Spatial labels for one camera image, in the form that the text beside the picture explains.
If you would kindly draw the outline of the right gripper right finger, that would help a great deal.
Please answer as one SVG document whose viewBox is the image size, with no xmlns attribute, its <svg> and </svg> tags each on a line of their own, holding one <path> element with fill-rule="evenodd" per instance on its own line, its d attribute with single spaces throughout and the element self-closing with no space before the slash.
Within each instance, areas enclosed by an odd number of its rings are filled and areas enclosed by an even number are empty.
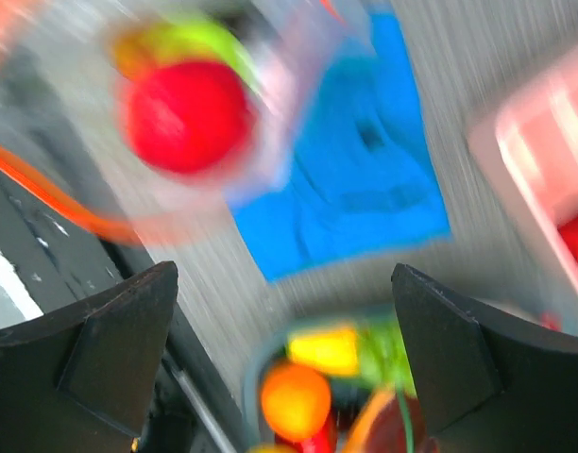
<svg viewBox="0 0 578 453">
<path fill-rule="evenodd" d="M 578 337 L 456 293 L 399 264 L 399 326 L 442 452 L 578 452 Z"/>
</svg>

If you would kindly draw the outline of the red apple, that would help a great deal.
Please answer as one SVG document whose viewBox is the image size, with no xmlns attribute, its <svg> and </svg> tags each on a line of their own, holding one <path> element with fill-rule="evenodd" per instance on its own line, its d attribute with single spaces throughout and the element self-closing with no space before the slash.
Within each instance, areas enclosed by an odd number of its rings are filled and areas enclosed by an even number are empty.
<svg viewBox="0 0 578 453">
<path fill-rule="evenodd" d="M 126 88 L 129 148 L 163 172 L 191 176 L 240 156 L 254 123 L 244 81 L 221 61 L 157 68 Z"/>
</svg>

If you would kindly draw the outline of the orange fruit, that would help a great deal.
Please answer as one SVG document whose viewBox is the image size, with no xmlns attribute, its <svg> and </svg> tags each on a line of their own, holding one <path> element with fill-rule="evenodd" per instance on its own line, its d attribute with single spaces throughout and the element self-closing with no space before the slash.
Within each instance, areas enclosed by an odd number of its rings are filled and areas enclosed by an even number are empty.
<svg viewBox="0 0 578 453">
<path fill-rule="evenodd" d="M 299 443 L 325 425 L 332 391 L 328 380 L 316 370 L 282 361 L 265 374 L 260 402 L 269 427 L 281 438 Z"/>
</svg>

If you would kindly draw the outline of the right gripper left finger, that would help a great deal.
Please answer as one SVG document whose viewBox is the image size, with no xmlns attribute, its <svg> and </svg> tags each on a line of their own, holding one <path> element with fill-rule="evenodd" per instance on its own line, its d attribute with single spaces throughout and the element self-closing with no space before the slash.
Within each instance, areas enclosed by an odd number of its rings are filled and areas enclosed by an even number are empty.
<svg viewBox="0 0 578 453">
<path fill-rule="evenodd" d="M 0 329 L 0 452 L 128 452 L 143 431 L 178 279 L 164 261 Z"/>
</svg>

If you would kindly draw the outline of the green apple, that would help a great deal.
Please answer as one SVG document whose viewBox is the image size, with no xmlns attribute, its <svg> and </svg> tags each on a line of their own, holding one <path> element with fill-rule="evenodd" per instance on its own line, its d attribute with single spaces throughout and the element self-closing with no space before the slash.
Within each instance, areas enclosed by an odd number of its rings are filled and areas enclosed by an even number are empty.
<svg viewBox="0 0 578 453">
<path fill-rule="evenodd" d="M 255 64 L 247 49 L 225 26 L 208 16 L 138 23 L 115 35 L 110 44 L 114 68 L 130 80 L 152 69 L 192 59 L 221 61 L 249 88 L 256 86 Z"/>
</svg>

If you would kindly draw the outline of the clear zip top bag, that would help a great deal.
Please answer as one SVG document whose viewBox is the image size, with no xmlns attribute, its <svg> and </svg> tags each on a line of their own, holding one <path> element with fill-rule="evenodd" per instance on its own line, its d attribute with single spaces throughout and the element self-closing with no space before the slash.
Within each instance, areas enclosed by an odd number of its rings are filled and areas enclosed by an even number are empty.
<svg viewBox="0 0 578 453">
<path fill-rule="evenodd" d="M 281 189 L 365 1 L 0 1 L 0 173 L 118 243 L 186 241 Z"/>
</svg>

